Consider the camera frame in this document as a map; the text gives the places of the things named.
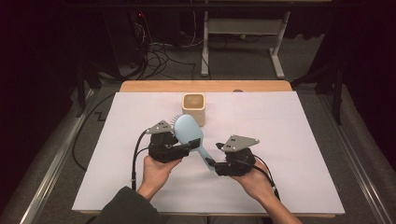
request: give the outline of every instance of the white metal stand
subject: white metal stand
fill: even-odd
[[[207,47],[209,34],[246,34],[246,35],[276,35],[276,45],[269,49],[269,53],[279,79],[284,79],[282,66],[277,56],[288,25],[290,12],[285,12],[283,20],[244,20],[244,19],[209,19],[205,12],[204,48],[202,52],[201,76],[209,74],[209,49]]]

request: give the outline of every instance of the human hand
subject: human hand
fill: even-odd
[[[261,168],[268,174],[268,168],[260,161],[256,160],[254,165]],[[238,181],[238,183],[244,188],[245,192],[253,199],[262,200],[275,196],[267,177],[256,169],[251,169],[245,175],[231,176],[231,178]]]
[[[181,159],[162,163],[155,161],[150,156],[146,156],[144,159],[143,181],[137,193],[150,201],[166,183],[172,169],[180,162]]]

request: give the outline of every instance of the beige cup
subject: beige cup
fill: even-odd
[[[191,115],[200,127],[205,125],[205,95],[203,93],[186,93],[182,100],[183,114]]]

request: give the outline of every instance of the person's left hand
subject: person's left hand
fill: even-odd
[[[181,159],[162,163],[155,161],[150,156],[146,156],[144,159],[143,181],[137,193],[150,201],[166,183],[172,169],[180,162]]]

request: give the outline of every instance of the black sleeve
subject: black sleeve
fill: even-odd
[[[124,187],[114,196],[92,224],[156,224],[160,215],[149,201]]]

